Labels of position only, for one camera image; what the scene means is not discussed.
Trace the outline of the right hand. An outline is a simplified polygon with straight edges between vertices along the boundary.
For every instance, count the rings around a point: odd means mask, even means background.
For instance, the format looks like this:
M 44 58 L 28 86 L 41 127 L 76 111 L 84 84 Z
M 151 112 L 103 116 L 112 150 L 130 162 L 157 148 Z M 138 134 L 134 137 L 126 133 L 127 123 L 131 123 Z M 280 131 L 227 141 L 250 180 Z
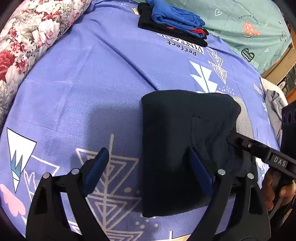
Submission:
M 273 173 L 271 169 L 269 169 L 264 176 L 261 189 L 267 211 L 271 211 L 273 209 L 273 200 L 275 198 L 275 193 L 272 188 L 272 184 Z M 279 191 L 278 195 L 279 197 L 283 197 L 281 206 L 289 204 L 295 196 L 295 181 L 292 181 L 291 184 L 287 186 L 283 186 L 283 188 L 281 188 L 281 190 Z

